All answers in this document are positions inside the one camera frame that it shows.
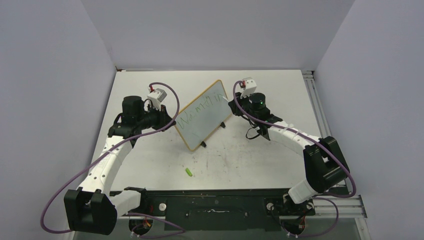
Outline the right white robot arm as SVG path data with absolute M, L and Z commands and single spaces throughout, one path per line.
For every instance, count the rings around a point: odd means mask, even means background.
M 315 196 L 328 194 L 330 188 L 345 179 L 352 179 L 349 167 L 335 138 L 320 138 L 301 132 L 274 115 L 266 106 L 265 95 L 233 94 L 228 102 L 233 115 L 249 122 L 256 136 L 279 143 L 303 158 L 305 176 L 292 186 L 283 199 L 283 209 L 296 214 L 303 203 Z

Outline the yellow framed whiteboard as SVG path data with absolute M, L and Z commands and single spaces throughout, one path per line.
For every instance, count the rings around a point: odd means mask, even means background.
M 195 151 L 231 115 L 223 82 L 218 79 L 186 105 L 175 119 L 175 128 L 190 151 Z

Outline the green marker cap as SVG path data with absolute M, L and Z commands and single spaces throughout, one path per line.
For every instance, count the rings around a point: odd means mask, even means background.
M 189 170 L 189 168 L 186 168 L 186 169 L 185 169 L 185 171 L 186 171 L 186 173 L 187 173 L 187 175 L 188 175 L 188 176 L 190 176 L 190 177 L 192 177 L 192 176 L 193 176 L 193 174 L 192 174 L 192 172 Z

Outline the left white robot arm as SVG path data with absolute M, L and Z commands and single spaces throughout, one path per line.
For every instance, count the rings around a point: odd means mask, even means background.
M 119 217 L 129 211 L 144 215 L 149 210 L 149 201 L 140 190 L 123 190 L 110 196 L 115 177 L 126 156 L 134 148 L 142 131 L 153 129 L 165 131 L 174 125 L 173 119 L 162 104 L 164 95 L 151 92 L 146 101 L 140 96 L 126 96 L 122 101 L 122 112 L 109 128 L 104 149 L 98 163 L 90 166 L 87 177 L 76 190 L 68 190 L 64 206 L 70 230 L 109 235 Z

